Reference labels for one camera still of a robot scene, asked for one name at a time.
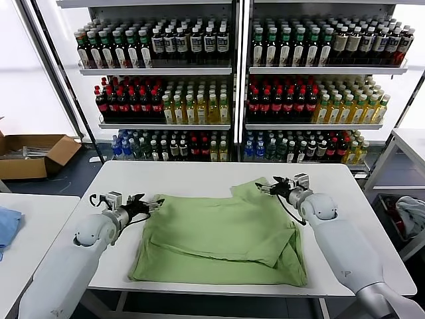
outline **table leg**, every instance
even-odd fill
[[[379,156],[377,164],[365,184],[365,187],[364,187],[365,191],[370,191],[373,189],[373,187],[375,186],[375,183],[377,182],[377,179],[381,176],[384,163],[387,161],[388,158],[390,158],[392,155],[394,155],[397,152],[397,149],[398,147],[393,138],[390,144],[388,145],[388,147],[386,148],[385,152],[381,154],[381,156]]]

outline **gray floor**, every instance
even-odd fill
[[[92,156],[96,156],[94,150],[82,150],[53,178],[36,181],[7,181],[6,185],[13,193],[77,195],[81,197],[101,168],[100,163],[88,162]],[[425,178],[418,173],[404,154],[395,155],[377,185],[394,185],[394,181],[398,185],[425,185]],[[425,198],[424,190],[372,191],[365,195],[372,202],[377,193],[399,193]],[[418,280],[422,281],[422,261],[412,260],[410,263],[412,264],[412,266],[409,266],[412,267],[411,272],[417,272],[420,276]],[[420,291],[418,293],[419,301],[425,300],[425,298],[422,298],[422,287],[418,288]],[[96,294],[111,308],[114,308],[118,302],[119,295],[117,292],[97,291]],[[327,304],[331,318],[338,315],[352,301],[353,298],[328,298]],[[317,300],[309,302],[302,298],[242,298],[237,296],[131,293],[124,309],[164,314],[293,319],[323,318]],[[73,318],[95,319],[95,316],[91,315],[84,307],[79,306]]]

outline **store shelf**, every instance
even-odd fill
[[[229,75],[232,68],[89,68],[82,75]]]
[[[128,129],[128,130],[217,130],[227,131],[230,124],[211,125],[176,125],[176,124],[109,124],[100,122],[100,128]]]
[[[245,124],[247,130],[379,130],[382,124]]]
[[[223,5],[232,0],[58,0],[56,4],[63,8],[89,7],[125,7],[132,5]]]
[[[398,68],[372,67],[372,66],[324,66],[313,67],[250,67],[250,74],[403,74],[407,71],[406,63]]]

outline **robotic arm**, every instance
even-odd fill
[[[425,312],[415,301],[398,295],[384,282],[383,266],[376,252],[353,224],[338,216],[337,206],[330,196],[314,194],[309,189],[308,175],[298,174],[294,180],[274,179],[276,184],[257,183],[257,188],[270,195],[282,196],[298,210],[303,219],[301,223],[305,225],[308,221],[337,280],[354,292],[373,318],[425,318]]]

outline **table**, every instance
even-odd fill
[[[393,139],[386,148],[385,152],[379,157],[375,169],[369,176],[366,184],[365,191],[372,190],[383,172],[383,168],[388,160],[398,151],[402,150],[420,170],[422,175],[425,175],[425,130],[409,129],[409,128],[395,128],[391,132]],[[401,187],[403,189],[416,189],[423,187]],[[413,240],[409,242],[400,251],[400,257],[403,261],[407,261],[411,256],[417,253],[423,246],[425,246],[425,231],[419,233]]]
[[[24,215],[22,228],[0,262],[0,318],[14,308],[79,201],[75,196],[0,193],[0,206]]]

